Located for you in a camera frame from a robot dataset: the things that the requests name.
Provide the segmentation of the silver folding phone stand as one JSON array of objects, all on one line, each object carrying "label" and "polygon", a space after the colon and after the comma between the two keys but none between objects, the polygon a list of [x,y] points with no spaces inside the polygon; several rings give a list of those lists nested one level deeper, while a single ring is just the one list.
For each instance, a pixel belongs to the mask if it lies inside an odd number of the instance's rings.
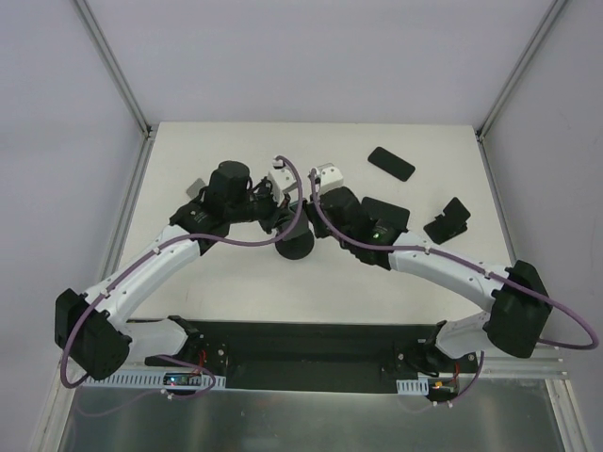
[{"label": "silver folding phone stand", "polygon": [[186,194],[191,200],[193,200],[199,196],[202,189],[205,187],[205,181],[201,178],[198,178],[186,189]]}]

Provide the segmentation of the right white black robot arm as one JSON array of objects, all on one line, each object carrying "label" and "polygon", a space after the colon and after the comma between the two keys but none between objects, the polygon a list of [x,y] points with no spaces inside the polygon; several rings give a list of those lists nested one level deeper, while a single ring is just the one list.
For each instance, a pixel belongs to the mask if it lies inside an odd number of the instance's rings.
[{"label": "right white black robot arm", "polygon": [[434,371],[457,359],[497,349],[511,357],[532,356],[552,311],[536,268],[524,261],[487,268],[451,253],[395,223],[372,216],[345,186],[305,202],[318,238],[331,236],[358,261],[410,274],[443,287],[479,307],[456,321],[440,321],[419,350]]}]

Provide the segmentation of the black phone blue edge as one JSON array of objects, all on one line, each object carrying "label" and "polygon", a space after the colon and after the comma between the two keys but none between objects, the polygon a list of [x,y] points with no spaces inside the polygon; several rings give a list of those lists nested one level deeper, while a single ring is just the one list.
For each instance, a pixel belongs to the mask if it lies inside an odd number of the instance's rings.
[{"label": "black phone blue edge", "polygon": [[408,209],[370,197],[364,197],[361,205],[372,219],[382,220],[404,232],[408,230],[411,214]]}]

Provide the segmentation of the black folding phone stand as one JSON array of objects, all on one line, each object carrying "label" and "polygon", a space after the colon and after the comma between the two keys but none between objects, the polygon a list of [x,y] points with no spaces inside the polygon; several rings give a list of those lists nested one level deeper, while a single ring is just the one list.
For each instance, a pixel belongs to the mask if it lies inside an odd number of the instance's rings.
[{"label": "black folding phone stand", "polygon": [[423,227],[430,240],[442,245],[467,231],[467,222],[471,213],[464,204],[454,197],[444,207],[443,212]]}]

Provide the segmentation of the black round-base phone stand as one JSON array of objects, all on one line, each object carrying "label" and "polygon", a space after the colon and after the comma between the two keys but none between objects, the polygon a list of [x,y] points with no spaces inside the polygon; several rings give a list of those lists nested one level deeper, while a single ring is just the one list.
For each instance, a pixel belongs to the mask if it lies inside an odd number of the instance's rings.
[{"label": "black round-base phone stand", "polygon": [[277,252],[287,260],[297,261],[308,256],[315,246],[313,233],[305,231],[293,238],[278,241],[275,244]]}]

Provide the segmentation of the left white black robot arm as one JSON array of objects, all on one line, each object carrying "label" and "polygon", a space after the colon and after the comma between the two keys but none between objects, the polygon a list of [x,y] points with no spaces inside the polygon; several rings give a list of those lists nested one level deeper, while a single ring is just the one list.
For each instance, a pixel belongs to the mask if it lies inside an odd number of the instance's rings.
[{"label": "left white black robot arm", "polygon": [[229,238],[234,224],[256,222],[269,239],[257,248],[280,244],[302,224],[302,178],[292,162],[278,155],[258,183],[241,162],[221,162],[209,182],[180,206],[160,234],[125,267],[82,293],[72,289],[56,300],[55,342],[62,349],[59,375],[73,389],[88,378],[106,379],[127,363],[173,364],[205,371],[202,333],[179,315],[132,322],[136,309],[153,292],[218,243],[248,248]]}]

